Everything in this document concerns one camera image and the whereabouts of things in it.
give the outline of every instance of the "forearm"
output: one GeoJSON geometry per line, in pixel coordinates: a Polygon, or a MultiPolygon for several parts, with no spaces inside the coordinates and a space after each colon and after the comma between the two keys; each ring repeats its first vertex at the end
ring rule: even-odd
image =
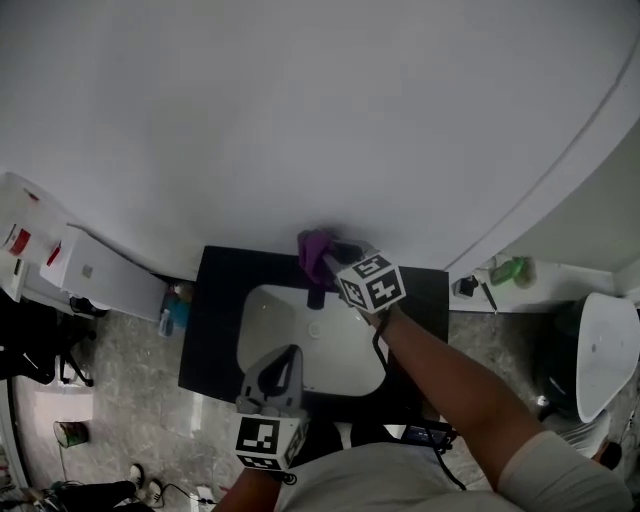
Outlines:
{"type": "Polygon", "coordinates": [[[383,339],[431,404],[465,438],[492,485],[515,452],[543,430],[493,372],[394,308],[383,339]]]}
{"type": "Polygon", "coordinates": [[[273,512],[281,485],[264,471],[245,469],[226,496],[216,505],[216,511],[273,512]]]}

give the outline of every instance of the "bathroom counter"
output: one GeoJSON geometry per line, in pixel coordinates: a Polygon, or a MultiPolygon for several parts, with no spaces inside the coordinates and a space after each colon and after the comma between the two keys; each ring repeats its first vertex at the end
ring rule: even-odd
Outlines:
{"type": "MultiPolygon", "coordinates": [[[[400,267],[407,297],[402,310],[443,341],[449,330],[449,279],[439,270],[400,267]]],[[[235,402],[244,373],[236,357],[244,302],[256,286],[309,289],[297,256],[209,246],[195,286],[180,364],[179,385],[235,402]]],[[[389,354],[382,385],[363,397],[305,391],[302,406],[331,421],[410,423],[420,415],[422,397],[389,354]]]]}

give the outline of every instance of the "gray marble floor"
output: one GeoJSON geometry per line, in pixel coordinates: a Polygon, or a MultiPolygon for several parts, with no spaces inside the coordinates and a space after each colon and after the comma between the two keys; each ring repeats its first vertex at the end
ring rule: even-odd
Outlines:
{"type": "MultiPolygon", "coordinates": [[[[534,410],[530,350],[542,315],[451,314],[449,342],[500,375],[534,410]]],[[[205,484],[229,487],[241,467],[230,453],[232,406],[178,387],[183,332],[171,339],[154,325],[110,313],[98,323],[97,341],[79,347],[79,359],[91,370],[94,388],[39,385],[16,378],[18,430],[33,483],[56,480],[98,483],[120,480],[132,462],[149,478],[172,482],[187,491],[205,484]],[[86,421],[90,442],[59,449],[54,421],[86,421]]],[[[612,437],[619,438],[637,399],[640,373],[609,407],[612,437]]],[[[638,432],[627,437],[622,477],[633,469],[638,432]]],[[[462,439],[446,455],[453,473],[471,488],[487,483],[462,439]]],[[[174,490],[165,510],[189,511],[190,502],[174,490]]]]}

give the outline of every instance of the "chair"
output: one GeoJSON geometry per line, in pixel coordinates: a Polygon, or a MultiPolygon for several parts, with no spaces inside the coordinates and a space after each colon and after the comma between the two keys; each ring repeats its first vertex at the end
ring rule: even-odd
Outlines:
{"type": "Polygon", "coordinates": [[[86,386],[93,386],[71,355],[71,348],[85,339],[95,340],[90,322],[82,317],[58,313],[54,308],[35,302],[12,301],[0,293],[0,315],[5,319],[5,332],[0,335],[0,379],[24,375],[41,384],[55,379],[56,357],[60,357],[60,378],[65,362],[73,368],[86,386]]]}

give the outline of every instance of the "shoe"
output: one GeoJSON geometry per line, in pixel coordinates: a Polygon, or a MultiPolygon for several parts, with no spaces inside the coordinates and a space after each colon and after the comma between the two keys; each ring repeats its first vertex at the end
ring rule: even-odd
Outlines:
{"type": "Polygon", "coordinates": [[[162,486],[160,485],[160,482],[157,480],[151,480],[151,482],[149,482],[149,489],[147,490],[147,505],[151,508],[155,508],[161,498],[162,486]]]}
{"type": "Polygon", "coordinates": [[[136,486],[136,491],[142,489],[144,483],[144,471],[140,464],[132,464],[129,469],[129,482],[136,486]]]}

